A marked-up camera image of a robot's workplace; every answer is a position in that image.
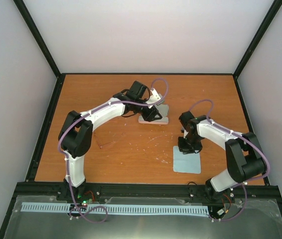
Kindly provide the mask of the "black aluminium frame rail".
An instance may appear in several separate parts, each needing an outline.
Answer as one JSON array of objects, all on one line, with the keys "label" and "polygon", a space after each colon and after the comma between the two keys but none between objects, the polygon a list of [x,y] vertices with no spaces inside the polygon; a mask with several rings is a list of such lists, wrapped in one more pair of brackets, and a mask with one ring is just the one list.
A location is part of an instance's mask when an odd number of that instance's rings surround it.
[{"label": "black aluminium frame rail", "polygon": [[[85,183],[74,190],[77,202],[94,198],[94,201],[105,203],[112,197],[123,198],[164,198],[181,199],[191,203],[220,204],[221,199],[228,201],[230,194],[233,199],[244,199],[244,190],[237,187],[233,191],[221,193],[217,199],[208,199],[203,185],[157,185],[157,184],[100,184]],[[55,196],[59,201],[71,202],[72,197],[67,183],[51,182],[19,182],[17,183],[12,198],[18,196]]]}]

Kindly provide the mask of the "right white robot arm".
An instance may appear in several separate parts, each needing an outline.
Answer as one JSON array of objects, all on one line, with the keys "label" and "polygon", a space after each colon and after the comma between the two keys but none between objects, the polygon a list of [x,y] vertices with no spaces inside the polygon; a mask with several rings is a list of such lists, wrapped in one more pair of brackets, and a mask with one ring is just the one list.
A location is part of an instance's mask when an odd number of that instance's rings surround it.
[{"label": "right white robot arm", "polygon": [[179,122],[183,136],[178,138],[177,147],[182,156],[200,153],[204,139],[225,150],[227,169],[205,182],[204,196],[208,201],[215,202],[230,188],[269,172],[269,162],[254,133],[232,131],[206,115],[195,117],[190,111],[182,113]]}]

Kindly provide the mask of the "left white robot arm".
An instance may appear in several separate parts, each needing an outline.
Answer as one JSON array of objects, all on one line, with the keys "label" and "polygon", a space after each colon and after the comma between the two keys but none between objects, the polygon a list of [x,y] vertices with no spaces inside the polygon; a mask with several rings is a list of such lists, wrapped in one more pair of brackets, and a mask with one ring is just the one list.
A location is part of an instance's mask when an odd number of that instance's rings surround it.
[{"label": "left white robot arm", "polygon": [[81,113],[68,113],[58,136],[57,149],[64,154],[66,162],[65,180],[69,185],[68,195],[73,200],[81,200],[85,195],[84,157],[91,147],[94,131],[106,122],[116,117],[140,115],[145,122],[161,120],[163,116],[157,106],[164,102],[168,94],[169,85],[165,79],[166,89],[160,95],[153,87],[139,81],[134,81],[129,89],[114,94],[105,103]]}]

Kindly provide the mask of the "metal base plate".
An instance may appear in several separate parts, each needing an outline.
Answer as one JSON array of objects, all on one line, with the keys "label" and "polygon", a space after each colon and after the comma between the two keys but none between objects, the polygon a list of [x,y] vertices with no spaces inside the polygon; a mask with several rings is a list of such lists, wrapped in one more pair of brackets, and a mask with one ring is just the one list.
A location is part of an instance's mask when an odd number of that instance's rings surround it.
[{"label": "metal base plate", "polygon": [[201,206],[177,199],[111,198],[99,208],[80,212],[21,212],[23,202],[67,203],[54,196],[20,196],[12,209],[4,239],[282,239],[282,216],[275,200],[237,199],[228,213],[209,208],[207,217],[169,215],[109,215],[105,205]]}]

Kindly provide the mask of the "transparent brown sunglasses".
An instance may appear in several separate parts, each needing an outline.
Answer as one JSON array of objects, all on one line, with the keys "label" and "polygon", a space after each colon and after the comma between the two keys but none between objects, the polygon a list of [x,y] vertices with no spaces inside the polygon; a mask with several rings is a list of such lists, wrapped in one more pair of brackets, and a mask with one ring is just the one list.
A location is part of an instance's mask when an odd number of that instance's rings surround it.
[{"label": "transparent brown sunglasses", "polygon": [[123,132],[121,134],[118,134],[118,135],[115,133],[111,139],[108,139],[106,142],[101,142],[101,139],[94,132],[93,133],[93,138],[96,141],[97,147],[99,149],[103,149],[103,148],[105,148],[108,145],[111,145],[111,144],[119,142],[121,140],[121,138],[123,138],[125,135],[126,135],[125,132]]}]

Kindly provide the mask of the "light blue cleaning cloth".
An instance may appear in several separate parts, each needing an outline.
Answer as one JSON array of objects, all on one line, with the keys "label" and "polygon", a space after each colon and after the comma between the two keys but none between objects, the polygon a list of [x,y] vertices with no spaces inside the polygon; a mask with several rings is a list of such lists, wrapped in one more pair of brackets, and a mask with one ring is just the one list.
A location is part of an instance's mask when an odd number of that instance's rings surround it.
[{"label": "light blue cleaning cloth", "polygon": [[183,154],[178,146],[173,147],[173,171],[178,173],[201,173],[200,153]]}]

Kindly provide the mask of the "pink glasses case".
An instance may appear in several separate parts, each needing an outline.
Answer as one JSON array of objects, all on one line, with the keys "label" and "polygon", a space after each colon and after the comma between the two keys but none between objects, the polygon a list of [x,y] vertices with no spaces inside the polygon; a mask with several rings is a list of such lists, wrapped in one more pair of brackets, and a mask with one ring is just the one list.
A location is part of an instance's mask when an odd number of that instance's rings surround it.
[{"label": "pink glasses case", "polygon": [[154,121],[148,122],[145,121],[142,116],[139,116],[138,122],[141,124],[157,124],[157,125],[165,125],[168,124],[168,113],[169,113],[169,106],[167,104],[155,105],[158,112],[161,114],[161,119],[155,119]]}]

